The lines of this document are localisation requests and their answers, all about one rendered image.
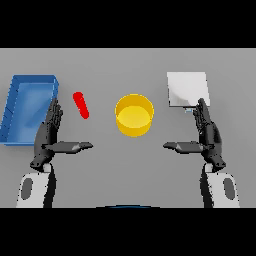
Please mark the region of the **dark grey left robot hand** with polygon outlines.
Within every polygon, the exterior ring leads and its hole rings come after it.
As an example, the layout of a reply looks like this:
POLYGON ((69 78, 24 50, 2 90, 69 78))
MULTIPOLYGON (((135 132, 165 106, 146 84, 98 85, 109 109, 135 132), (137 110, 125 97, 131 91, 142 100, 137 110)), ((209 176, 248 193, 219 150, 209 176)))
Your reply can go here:
POLYGON ((63 111, 56 98, 53 98, 45 120, 40 124, 34 140, 34 158, 30 167, 43 172, 43 166, 51 162, 55 154, 77 154, 85 149, 91 149, 90 142, 58 141, 57 135, 63 111))

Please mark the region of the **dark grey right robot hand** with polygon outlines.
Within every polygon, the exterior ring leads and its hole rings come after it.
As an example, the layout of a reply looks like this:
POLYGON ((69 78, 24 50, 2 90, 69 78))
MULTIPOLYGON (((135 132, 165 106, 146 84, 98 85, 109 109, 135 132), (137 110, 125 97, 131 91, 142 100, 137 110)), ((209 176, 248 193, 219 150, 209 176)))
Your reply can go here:
POLYGON ((198 131, 198 140, 190 142, 166 142, 163 147, 179 154, 200 154, 206 163, 211 164, 214 172, 226 167, 222 158, 222 139, 217 125, 211 120, 206 102, 198 100, 193 109, 198 131))

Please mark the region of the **red beaker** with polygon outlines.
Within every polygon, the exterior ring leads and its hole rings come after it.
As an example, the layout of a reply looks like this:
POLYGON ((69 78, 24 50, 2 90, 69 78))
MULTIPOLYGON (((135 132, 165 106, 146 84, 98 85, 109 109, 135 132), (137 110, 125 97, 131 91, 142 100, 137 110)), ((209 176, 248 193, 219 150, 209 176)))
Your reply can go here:
POLYGON ((73 94, 73 100, 79 110, 80 115, 84 118, 84 119, 88 119, 89 118, 89 111, 86 105, 86 101, 84 99, 84 95, 82 92, 75 92, 73 94))

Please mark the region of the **pale square measuring scale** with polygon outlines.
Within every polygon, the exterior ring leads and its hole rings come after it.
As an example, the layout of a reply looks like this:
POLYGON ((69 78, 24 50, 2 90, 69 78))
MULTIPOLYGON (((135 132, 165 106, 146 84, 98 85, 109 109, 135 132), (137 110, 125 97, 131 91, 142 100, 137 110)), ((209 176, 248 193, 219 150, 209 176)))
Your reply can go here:
POLYGON ((200 98, 210 106, 205 72, 168 72, 167 88, 170 107, 194 108, 200 98))

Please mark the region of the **yellow bowl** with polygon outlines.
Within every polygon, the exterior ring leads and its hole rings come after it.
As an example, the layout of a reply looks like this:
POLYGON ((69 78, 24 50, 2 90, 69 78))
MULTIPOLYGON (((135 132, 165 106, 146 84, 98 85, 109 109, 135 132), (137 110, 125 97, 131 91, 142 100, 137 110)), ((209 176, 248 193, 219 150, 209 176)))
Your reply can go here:
POLYGON ((144 95, 129 94, 119 99, 114 113, 119 131, 125 136, 136 138, 149 131, 154 117, 154 106, 144 95))

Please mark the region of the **blue tray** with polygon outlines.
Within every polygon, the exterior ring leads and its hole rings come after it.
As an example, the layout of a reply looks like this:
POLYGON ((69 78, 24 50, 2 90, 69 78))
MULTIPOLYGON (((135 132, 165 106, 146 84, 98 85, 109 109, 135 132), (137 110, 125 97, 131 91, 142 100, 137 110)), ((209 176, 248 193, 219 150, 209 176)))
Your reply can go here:
POLYGON ((0 124, 0 144, 33 146, 49 105, 58 96, 55 75, 13 75, 0 124))

